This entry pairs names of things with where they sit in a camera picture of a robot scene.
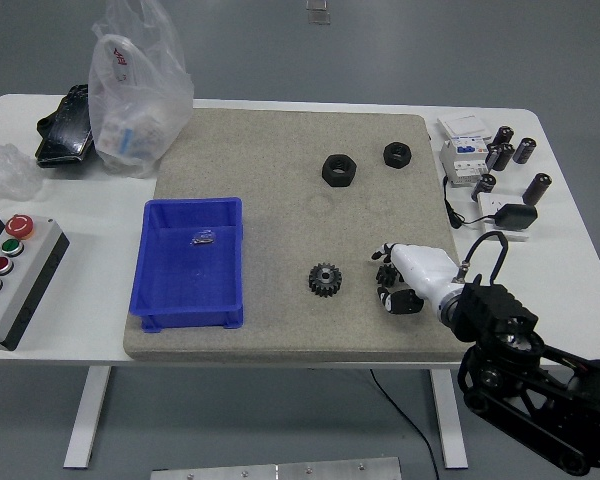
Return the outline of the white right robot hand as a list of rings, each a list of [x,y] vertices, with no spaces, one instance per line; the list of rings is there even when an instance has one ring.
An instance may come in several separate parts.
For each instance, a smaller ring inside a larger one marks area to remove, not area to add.
[[[442,323],[452,317],[464,287],[464,273],[444,250],[385,243],[371,258],[383,258],[377,293],[389,313],[418,313],[428,301]]]

